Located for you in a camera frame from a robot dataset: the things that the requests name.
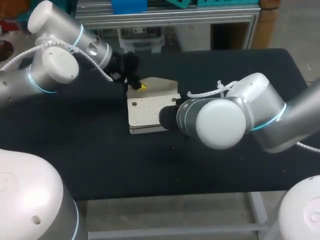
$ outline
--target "yellow object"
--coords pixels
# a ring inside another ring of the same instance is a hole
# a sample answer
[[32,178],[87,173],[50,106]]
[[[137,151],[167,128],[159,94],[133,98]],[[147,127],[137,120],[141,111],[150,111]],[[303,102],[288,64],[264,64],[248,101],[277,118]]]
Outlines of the yellow object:
[[139,90],[146,90],[146,89],[147,89],[146,85],[143,85],[143,84],[141,83],[141,88],[138,89],[138,91],[139,91]]

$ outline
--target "table leg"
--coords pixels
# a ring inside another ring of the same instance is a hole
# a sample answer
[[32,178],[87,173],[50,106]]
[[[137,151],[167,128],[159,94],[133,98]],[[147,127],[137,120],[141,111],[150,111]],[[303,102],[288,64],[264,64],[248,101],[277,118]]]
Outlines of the table leg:
[[266,208],[260,192],[249,192],[249,201],[252,207],[253,216],[256,223],[265,223],[268,227],[267,230],[258,231],[259,240],[275,240],[277,236],[280,235],[280,227],[278,222],[278,215],[281,203],[287,192],[285,192],[275,208],[273,209],[270,216],[267,216]]

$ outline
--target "metal shelf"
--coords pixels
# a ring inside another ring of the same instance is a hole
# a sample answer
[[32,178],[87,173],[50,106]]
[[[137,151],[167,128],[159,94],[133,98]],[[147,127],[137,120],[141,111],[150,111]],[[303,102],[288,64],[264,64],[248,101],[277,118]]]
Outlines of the metal shelf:
[[111,0],[78,0],[74,18],[88,29],[157,27],[194,23],[251,23],[260,13],[258,4],[220,5],[180,9],[150,4],[146,12],[113,14]]

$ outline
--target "cardboard box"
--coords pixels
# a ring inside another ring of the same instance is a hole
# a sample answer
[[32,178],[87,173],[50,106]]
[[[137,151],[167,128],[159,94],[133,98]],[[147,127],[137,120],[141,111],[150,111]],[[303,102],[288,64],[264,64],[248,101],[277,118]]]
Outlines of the cardboard box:
[[261,11],[251,45],[252,49],[264,49],[269,47],[278,16],[278,9]]
[[260,7],[262,10],[274,10],[279,8],[280,3],[281,0],[260,0]]
[[30,8],[31,0],[0,0],[0,19],[16,18]]

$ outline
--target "black table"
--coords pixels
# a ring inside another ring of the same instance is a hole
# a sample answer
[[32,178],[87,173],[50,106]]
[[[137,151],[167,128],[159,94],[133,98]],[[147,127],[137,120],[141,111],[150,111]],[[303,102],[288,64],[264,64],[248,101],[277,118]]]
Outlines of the black table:
[[[179,91],[216,89],[260,72],[285,101],[307,85],[283,49],[141,54],[138,74],[179,82]],[[0,148],[38,155],[76,200],[288,190],[320,174],[320,155],[297,146],[264,152],[251,135],[220,151],[179,132],[130,135],[122,86],[95,71],[55,95],[0,112]],[[320,134],[304,143],[315,147]]]

